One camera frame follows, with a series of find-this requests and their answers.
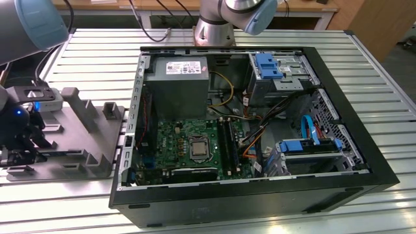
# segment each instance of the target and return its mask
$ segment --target table leg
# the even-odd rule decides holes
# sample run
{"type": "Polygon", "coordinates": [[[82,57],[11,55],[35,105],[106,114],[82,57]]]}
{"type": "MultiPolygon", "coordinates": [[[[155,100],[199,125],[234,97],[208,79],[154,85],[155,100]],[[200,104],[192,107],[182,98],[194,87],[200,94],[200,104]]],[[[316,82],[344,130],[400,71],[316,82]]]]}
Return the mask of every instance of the table leg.
{"type": "Polygon", "coordinates": [[[151,11],[140,11],[142,24],[146,29],[152,28],[151,15],[151,11]]]}
{"type": "Polygon", "coordinates": [[[318,20],[315,30],[327,30],[328,24],[331,22],[334,12],[326,12],[318,20]]]}

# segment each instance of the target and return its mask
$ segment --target ram slot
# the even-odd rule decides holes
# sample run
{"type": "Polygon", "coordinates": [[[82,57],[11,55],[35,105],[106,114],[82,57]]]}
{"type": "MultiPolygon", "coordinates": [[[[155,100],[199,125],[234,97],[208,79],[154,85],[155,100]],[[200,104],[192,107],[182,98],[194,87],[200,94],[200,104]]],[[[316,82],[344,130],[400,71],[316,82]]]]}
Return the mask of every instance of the ram slot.
{"type": "Polygon", "coordinates": [[[227,147],[231,152],[231,166],[235,172],[240,172],[240,162],[239,162],[239,154],[236,149],[236,141],[235,141],[235,132],[232,127],[231,119],[224,121],[224,127],[227,132],[227,147]]]}
{"type": "Polygon", "coordinates": [[[224,126],[224,120],[220,119],[216,122],[216,130],[219,136],[219,147],[220,147],[220,155],[222,155],[222,164],[223,164],[223,173],[226,176],[232,175],[232,168],[231,168],[231,152],[227,146],[227,132],[224,126]]]}

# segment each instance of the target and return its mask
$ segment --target gray robot arm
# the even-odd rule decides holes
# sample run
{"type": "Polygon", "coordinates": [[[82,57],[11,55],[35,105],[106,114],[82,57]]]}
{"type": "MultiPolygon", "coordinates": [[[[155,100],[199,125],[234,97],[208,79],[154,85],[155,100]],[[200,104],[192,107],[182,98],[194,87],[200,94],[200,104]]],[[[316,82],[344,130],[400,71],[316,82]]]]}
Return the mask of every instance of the gray robot arm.
{"type": "Polygon", "coordinates": [[[63,44],[68,30],[51,0],[0,0],[0,65],[63,44]]]}
{"type": "Polygon", "coordinates": [[[231,46],[234,25],[258,35],[270,25],[280,0],[202,0],[200,20],[195,29],[199,46],[231,46]]]}

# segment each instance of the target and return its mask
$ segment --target cpu socket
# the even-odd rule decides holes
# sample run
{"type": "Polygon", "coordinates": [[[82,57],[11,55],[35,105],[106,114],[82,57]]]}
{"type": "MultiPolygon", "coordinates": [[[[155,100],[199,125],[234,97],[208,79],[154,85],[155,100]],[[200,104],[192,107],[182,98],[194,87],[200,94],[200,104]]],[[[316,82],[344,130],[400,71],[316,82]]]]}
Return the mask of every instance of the cpu socket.
{"type": "Polygon", "coordinates": [[[207,160],[210,159],[210,140],[206,136],[190,137],[190,158],[191,160],[207,160]]]}

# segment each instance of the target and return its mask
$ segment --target slotted metal surface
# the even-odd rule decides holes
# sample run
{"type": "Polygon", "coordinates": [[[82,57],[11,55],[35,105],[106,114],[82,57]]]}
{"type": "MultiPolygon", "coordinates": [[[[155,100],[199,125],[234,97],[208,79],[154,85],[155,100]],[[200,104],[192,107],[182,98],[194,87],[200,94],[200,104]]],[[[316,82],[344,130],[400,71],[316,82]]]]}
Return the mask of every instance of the slotted metal surface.
{"type": "MultiPolygon", "coordinates": [[[[164,30],[150,30],[163,37],[164,30]]],[[[240,46],[314,46],[398,173],[400,184],[330,213],[152,229],[156,233],[415,233],[416,120],[410,99],[355,37],[343,31],[236,31],[240,46]]],[[[78,29],[51,62],[51,87],[78,87],[96,106],[130,107],[142,46],[192,46],[191,30],[154,44],[140,30],[78,29]]],[[[10,183],[0,171],[0,233],[132,233],[135,227],[108,208],[112,178],[58,183],[10,183]]]]}

